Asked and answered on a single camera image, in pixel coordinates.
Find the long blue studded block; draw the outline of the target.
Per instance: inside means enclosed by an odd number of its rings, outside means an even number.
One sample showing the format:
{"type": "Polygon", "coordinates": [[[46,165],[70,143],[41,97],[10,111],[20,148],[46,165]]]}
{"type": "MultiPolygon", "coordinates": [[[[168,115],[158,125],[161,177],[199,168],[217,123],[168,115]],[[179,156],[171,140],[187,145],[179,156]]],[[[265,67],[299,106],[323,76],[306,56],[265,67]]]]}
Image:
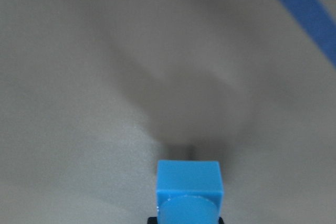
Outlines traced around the long blue studded block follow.
{"type": "Polygon", "coordinates": [[[220,171],[217,161],[158,161],[157,223],[221,223],[220,171]]]}

